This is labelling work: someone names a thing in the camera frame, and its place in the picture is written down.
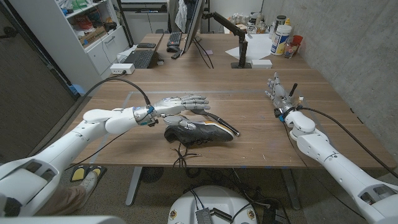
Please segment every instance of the robotic arm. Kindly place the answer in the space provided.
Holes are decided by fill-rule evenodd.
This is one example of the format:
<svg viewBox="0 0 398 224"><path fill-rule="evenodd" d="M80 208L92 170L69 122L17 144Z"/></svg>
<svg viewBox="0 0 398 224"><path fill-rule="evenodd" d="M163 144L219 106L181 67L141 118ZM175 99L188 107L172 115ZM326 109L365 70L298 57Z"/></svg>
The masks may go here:
<svg viewBox="0 0 398 224"><path fill-rule="evenodd" d="M271 91L266 94L276 107L275 116L292 128L290 137L300 151L331 174L369 223L396 223L398 186L374 179L331 146L326 135L315 128L315 123L296 110L291 102L294 89L287 95L276 72L268 86Z"/></svg>
<svg viewBox="0 0 398 224"><path fill-rule="evenodd" d="M34 215L54 193L63 171L95 139L107 133L122 134L139 125L154 126L157 118L183 110L208 110L205 99L205 96L189 95L165 98L153 106L86 112L77 127L41 153L0 166L0 217ZM10 200L18 206L4 213L3 208Z"/></svg>

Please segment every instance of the table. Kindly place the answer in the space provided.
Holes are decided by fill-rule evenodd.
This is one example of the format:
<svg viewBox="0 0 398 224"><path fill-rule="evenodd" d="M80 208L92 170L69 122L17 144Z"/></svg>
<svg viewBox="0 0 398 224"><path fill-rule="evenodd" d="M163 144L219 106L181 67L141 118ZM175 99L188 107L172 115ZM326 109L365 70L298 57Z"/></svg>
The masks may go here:
<svg viewBox="0 0 398 224"><path fill-rule="evenodd" d="M169 35L164 34L162 37L162 34L148 34L142 41L160 41L158 53L164 59L164 65L153 69L136 69L132 75L125 75L124 78L140 86L147 93L151 103L170 96L193 93L205 95L210 101L210 113L223 118L241 133L240 137L231 142L210 142L202 146L193 146L189 149L190 152L202 156L187 159L189 167L305 167L292 149L284 125L275 118L271 100L264 93L264 90L268 90L267 79L272 78L274 72L279 73L280 80L288 92L294 83L298 83L295 97L304 96L304 106L334 117L380 160L389 167L396 166L392 156L351 112L331 85L318 71L311 69L300 55L291 59L270 55L266 59L271 60L272 69L232 69L230 63L238 60L225 51L237 47L238 38L232 34L200 34L203 48L214 53L210 57L215 69L209 69L194 44L180 58L171 59L173 53L166 52ZM111 110L120 108L123 104L125 107L144 106L145 102L142 95L128 84L119 81L104 83L69 130L82 120L83 114L88 110ZM381 167L334 122L309 111L303 113L313 119L317 128L330 138L332 145L355 164L361 168ZM194 121L209 119L190 111L183 111L182 114ZM95 163L105 166L170 167L178 157L177 153L171 150L178 148L178 142L171 144L165 140L165 128L166 125L161 119L159 124L151 128L136 127L98 153ZM114 137L109 136L92 142L75 162L88 157ZM319 163L299 150L298 152L309 167L321 167ZM137 181L139 174L133 174L133 178Z"/></svg>

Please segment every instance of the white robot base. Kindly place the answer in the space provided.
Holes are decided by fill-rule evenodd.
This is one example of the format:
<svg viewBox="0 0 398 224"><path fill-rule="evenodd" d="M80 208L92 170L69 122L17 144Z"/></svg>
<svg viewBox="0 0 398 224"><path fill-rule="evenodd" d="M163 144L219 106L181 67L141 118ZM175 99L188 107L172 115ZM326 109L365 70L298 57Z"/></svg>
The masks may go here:
<svg viewBox="0 0 398 224"><path fill-rule="evenodd" d="M241 208L249 203L244 197L240 196L240 194L226 187L208 185L195 188L193 191L197 194L197 197L205 208L209 210L215 208L215 210L220 210L230 217L234 217ZM203 207L200 201L197 199L197 205L199 210L202 210ZM197 216L195 215L197 211L195 196L192 192L187 192L172 205L167 223L198 223ZM220 218L219 215L212 215L211 221L213 224L229 223L225 219ZM233 223L256 224L257 220L254 216L253 207L251 205L247 206L236 216Z"/></svg>

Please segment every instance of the black sneaker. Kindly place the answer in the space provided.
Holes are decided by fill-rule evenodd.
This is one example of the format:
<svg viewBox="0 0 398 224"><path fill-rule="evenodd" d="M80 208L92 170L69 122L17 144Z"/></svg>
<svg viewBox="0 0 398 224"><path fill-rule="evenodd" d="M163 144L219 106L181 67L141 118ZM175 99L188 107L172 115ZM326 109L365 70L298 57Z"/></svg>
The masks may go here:
<svg viewBox="0 0 398 224"><path fill-rule="evenodd" d="M227 142L234 139L232 131L222 124L212 121L195 122L195 129L181 126L168 126L164 137L168 142L179 141L185 147L209 141Z"/></svg>

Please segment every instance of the cabinet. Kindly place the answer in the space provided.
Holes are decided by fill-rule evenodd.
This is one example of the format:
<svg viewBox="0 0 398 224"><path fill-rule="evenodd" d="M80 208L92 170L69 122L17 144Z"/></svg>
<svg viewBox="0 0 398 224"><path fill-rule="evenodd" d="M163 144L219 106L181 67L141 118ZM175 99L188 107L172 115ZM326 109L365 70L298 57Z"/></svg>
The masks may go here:
<svg viewBox="0 0 398 224"><path fill-rule="evenodd" d="M155 34L157 29L167 30L169 14L162 11L166 0L118 0L134 44L138 44L147 34ZM146 10L158 11L146 13Z"/></svg>
<svg viewBox="0 0 398 224"><path fill-rule="evenodd" d="M66 16L55 0L9 1L81 95L108 78L116 55L129 47L110 0L87 4ZM84 48L73 31L73 17L97 10L102 22L110 17L117 23L116 30Z"/></svg>

